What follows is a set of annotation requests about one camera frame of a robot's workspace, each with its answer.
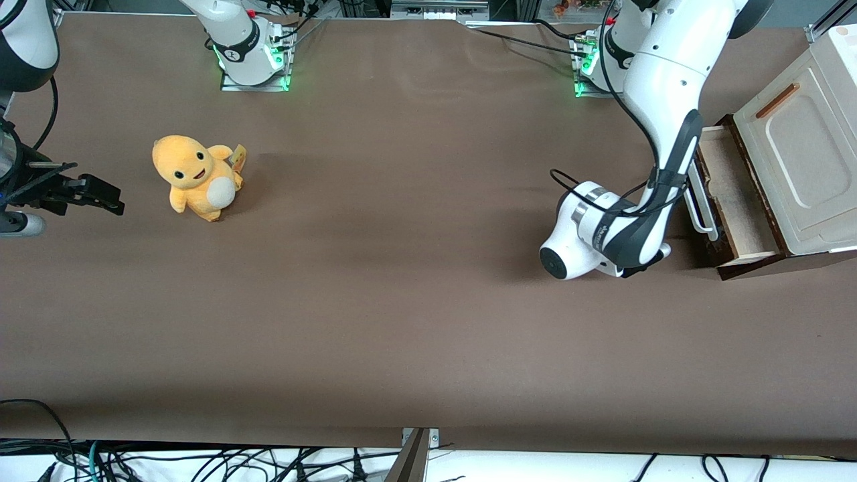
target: white belly patch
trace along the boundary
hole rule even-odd
[[[208,202],[217,209],[225,208],[235,199],[235,183],[229,178],[215,178],[208,185]]]

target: drawer handle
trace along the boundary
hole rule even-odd
[[[771,102],[768,102],[768,105],[766,105],[765,107],[762,107],[762,109],[760,111],[756,112],[756,118],[760,119],[760,118],[765,117],[768,114],[770,114],[771,111],[773,111],[774,109],[779,107],[780,104],[782,104],[783,102],[786,101],[786,99],[791,97],[793,93],[797,92],[799,88],[800,88],[799,83],[790,84],[788,87],[786,87],[786,90],[783,90]]]
[[[687,213],[691,216],[693,229],[699,234],[707,234],[708,239],[713,243],[720,238],[720,233],[717,231],[711,206],[708,204],[708,199],[705,198],[705,188],[703,187],[702,176],[699,175],[696,166],[696,159],[687,168],[687,181],[690,183],[690,187],[685,190],[685,202],[687,203]]]

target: mounting plate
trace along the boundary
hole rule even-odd
[[[596,63],[600,62],[598,57],[598,49],[596,47],[596,31],[587,30],[583,35],[579,35],[577,39],[568,40],[568,47],[573,52],[583,52],[586,57],[578,57],[572,55],[572,71],[574,72],[574,96],[575,97],[598,97],[609,99],[613,96],[610,92],[604,92],[596,87],[583,72],[586,69],[597,68]]]

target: plush toy tail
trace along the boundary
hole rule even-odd
[[[247,160],[247,149],[245,149],[241,144],[238,144],[238,147],[235,148],[235,152],[232,153],[232,156],[228,161],[232,165],[232,171],[241,174],[245,160]]]

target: yellow plush toy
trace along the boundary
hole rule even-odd
[[[247,151],[241,144],[208,149],[185,136],[167,136],[155,142],[152,161],[158,174],[172,185],[170,205],[177,213],[188,206],[206,221],[220,219],[220,210],[232,204],[244,180],[241,170]]]

